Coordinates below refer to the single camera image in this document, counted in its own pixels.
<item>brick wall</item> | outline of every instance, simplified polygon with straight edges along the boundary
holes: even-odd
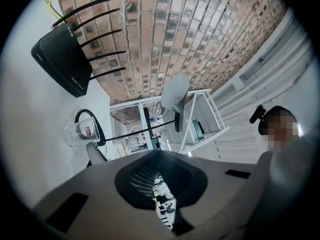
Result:
[[[94,0],[60,0],[64,13]],[[261,47],[286,12],[282,0],[111,0],[70,18],[79,24],[105,11],[76,31],[80,44],[123,29],[83,48],[88,58],[126,50],[91,63],[93,74],[127,70],[98,79],[111,104],[158,96],[172,76],[185,73],[190,90],[217,90]],[[151,118],[159,102],[147,105]],[[126,121],[132,113],[125,115]]]

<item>black router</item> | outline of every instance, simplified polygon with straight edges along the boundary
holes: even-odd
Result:
[[[52,25],[55,29],[42,37],[31,49],[31,55],[39,63],[39,65],[59,85],[61,85],[65,90],[67,90],[76,98],[86,95],[90,80],[126,69],[125,67],[121,67],[91,77],[93,69],[90,65],[90,61],[111,55],[122,54],[126,51],[116,51],[90,59],[87,59],[84,52],[82,51],[83,46],[86,46],[87,44],[102,37],[120,32],[122,31],[122,29],[117,29],[102,34],[81,45],[79,45],[77,37],[74,33],[75,30],[79,29],[86,23],[93,21],[103,15],[119,11],[119,8],[101,13],[73,27],[71,26],[71,24],[66,22],[66,19],[71,15],[76,14],[88,7],[107,1],[110,0],[96,0],[80,6],[79,8],[66,14]],[[66,23],[58,27],[58,24],[63,21]]]

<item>desk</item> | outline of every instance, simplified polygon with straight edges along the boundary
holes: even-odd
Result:
[[[60,12],[58,0],[53,6]],[[80,109],[91,110],[105,137],[112,137],[110,97],[98,81],[90,82],[86,96],[75,98],[31,56],[33,45],[55,21],[44,0],[33,0],[12,29],[0,58],[2,160],[28,207],[88,164],[87,153],[74,154],[63,137],[64,127],[74,122]],[[112,142],[107,142],[107,149],[106,158],[114,159]]]

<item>cup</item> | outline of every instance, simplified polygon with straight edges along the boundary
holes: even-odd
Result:
[[[90,117],[64,128],[64,140],[73,148],[99,142],[100,135],[95,119]]]

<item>red label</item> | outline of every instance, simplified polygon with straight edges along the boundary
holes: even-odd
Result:
[[[85,127],[84,129],[85,129],[86,135],[87,135],[88,137],[91,136],[90,127],[88,126],[88,127]]]

